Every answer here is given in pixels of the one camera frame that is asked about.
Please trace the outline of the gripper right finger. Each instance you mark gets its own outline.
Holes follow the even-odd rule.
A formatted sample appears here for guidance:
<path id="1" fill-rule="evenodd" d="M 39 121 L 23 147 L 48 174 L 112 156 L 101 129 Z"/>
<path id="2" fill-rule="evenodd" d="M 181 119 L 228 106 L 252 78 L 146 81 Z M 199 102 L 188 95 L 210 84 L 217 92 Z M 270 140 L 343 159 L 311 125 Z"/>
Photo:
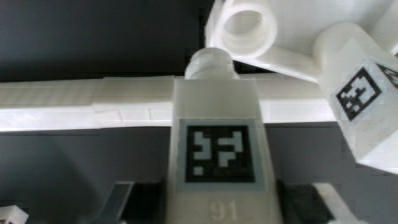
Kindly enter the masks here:
<path id="1" fill-rule="evenodd" d="M 277 183 L 284 224 L 368 224 L 329 183 Z"/>

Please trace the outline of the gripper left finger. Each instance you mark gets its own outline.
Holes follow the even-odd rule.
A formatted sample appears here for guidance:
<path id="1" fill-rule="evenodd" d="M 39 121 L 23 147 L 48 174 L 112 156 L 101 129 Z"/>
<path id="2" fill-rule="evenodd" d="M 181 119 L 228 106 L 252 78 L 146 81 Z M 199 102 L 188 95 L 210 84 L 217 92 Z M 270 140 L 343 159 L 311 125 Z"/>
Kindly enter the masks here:
<path id="1" fill-rule="evenodd" d="M 123 213 L 133 186 L 135 183 L 132 181 L 121 181 L 114 184 L 100 214 L 89 224 L 126 224 Z"/>

